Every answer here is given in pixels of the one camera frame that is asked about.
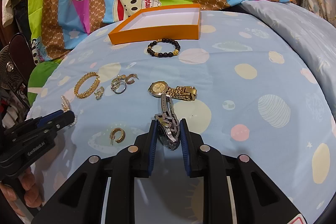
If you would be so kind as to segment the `person's left hand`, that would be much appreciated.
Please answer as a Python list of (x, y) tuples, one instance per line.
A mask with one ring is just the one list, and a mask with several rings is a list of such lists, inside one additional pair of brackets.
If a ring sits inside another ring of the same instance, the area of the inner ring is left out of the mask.
[[(20, 179), (20, 182), (22, 184), (23, 189), (25, 192), (25, 203), (28, 207), (36, 208), (41, 206), (42, 204), (42, 198), (39, 193), (39, 188), (37, 184), (35, 183), (35, 176), (31, 171), (31, 167), (28, 167), (24, 173), (23, 176)], [(18, 199), (15, 191), (4, 184), (1, 183), (1, 191), (4, 194), (5, 198), (7, 199), (8, 203), (12, 207), (12, 209), (16, 212), (16, 214), (20, 217), (25, 217), (25, 214), (17, 205), (15, 204), (15, 201)]]

